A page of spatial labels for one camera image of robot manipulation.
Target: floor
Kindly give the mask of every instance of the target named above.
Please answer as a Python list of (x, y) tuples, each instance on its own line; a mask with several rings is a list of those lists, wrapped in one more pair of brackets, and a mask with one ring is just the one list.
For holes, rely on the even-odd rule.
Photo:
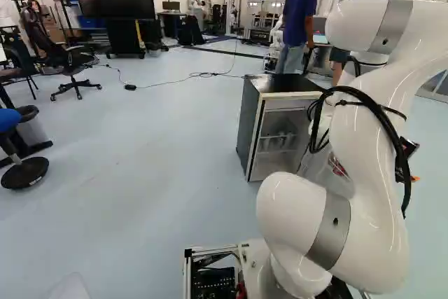
[[(175, 48), (101, 63), (119, 68), (122, 81), (145, 86), (225, 71), (232, 61)], [(259, 73), (261, 66), (259, 59), (236, 57), (230, 74)], [(50, 101), (67, 82), (63, 76), (36, 78), (35, 102), (25, 83), (7, 87), (17, 106), (39, 107), (55, 145), (42, 152), (50, 160), (44, 181), (21, 193), (0, 189), (0, 297), (42, 298), (79, 272), (92, 299), (181, 298), (187, 246), (260, 236), (259, 184), (244, 181), (235, 153), (243, 82), (194, 78), (130, 92), (112, 69), (88, 69), (78, 79), (84, 76), (103, 90), (82, 89), (82, 101), (74, 92)], [(403, 289), (385, 298), (447, 297), (447, 113), (446, 104), (414, 101), (406, 135), (421, 144), (410, 163), (421, 181), (406, 219), (412, 264)]]

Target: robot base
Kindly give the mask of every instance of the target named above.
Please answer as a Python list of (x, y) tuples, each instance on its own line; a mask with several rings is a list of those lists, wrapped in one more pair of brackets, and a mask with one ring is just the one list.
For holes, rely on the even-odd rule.
[[(196, 282), (200, 277), (201, 267), (219, 270), (223, 267), (223, 274), (229, 270), (228, 263), (224, 258), (234, 256), (232, 267), (235, 274), (235, 293), (233, 298), (241, 299), (295, 299), (277, 283), (270, 265), (270, 250), (263, 239), (250, 239), (238, 245), (224, 246), (217, 249), (191, 248), (185, 250), (183, 263), (183, 299), (198, 298), (230, 298), (228, 287), (223, 284), (206, 284), (204, 290), (198, 291)], [(369, 298), (361, 293), (362, 298)], [(353, 299), (347, 285), (332, 278), (329, 287), (316, 299)]]

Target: blue chair seat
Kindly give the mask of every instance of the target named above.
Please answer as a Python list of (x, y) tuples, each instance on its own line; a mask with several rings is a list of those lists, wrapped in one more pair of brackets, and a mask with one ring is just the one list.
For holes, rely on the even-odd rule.
[(17, 126), (21, 119), (22, 115), (14, 109), (0, 109), (0, 133)]

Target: stool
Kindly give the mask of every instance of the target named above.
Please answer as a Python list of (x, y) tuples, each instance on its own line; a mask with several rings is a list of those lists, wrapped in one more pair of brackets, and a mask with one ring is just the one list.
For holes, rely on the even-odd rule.
[(1, 177), (1, 185), (6, 189), (18, 190), (33, 186), (48, 170), (48, 159), (33, 157), (21, 160), (16, 153), (9, 135), (22, 120), (22, 115), (13, 109), (0, 109), (0, 147), (15, 163)]

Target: yellow object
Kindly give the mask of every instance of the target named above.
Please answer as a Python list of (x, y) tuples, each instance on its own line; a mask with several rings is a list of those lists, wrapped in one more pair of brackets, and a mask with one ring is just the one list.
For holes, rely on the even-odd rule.
[(137, 30), (137, 38), (139, 40), (140, 48), (141, 49), (145, 49), (145, 43), (141, 39), (140, 26), (139, 26), (139, 21), (138, 20), (135, 20), (135, 29)]

